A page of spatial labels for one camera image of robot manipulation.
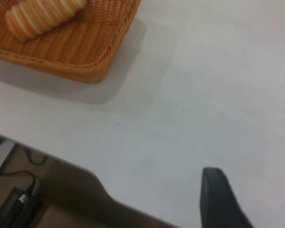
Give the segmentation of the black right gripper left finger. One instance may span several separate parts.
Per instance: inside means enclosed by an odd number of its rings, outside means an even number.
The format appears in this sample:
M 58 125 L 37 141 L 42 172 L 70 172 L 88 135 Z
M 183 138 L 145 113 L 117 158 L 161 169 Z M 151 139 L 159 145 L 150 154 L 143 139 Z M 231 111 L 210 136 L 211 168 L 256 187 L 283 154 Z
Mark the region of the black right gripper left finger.
M 227 176 L 219 168 L 202 170 L 199 201 L 203 228 L 251 228 L 241 210 Z

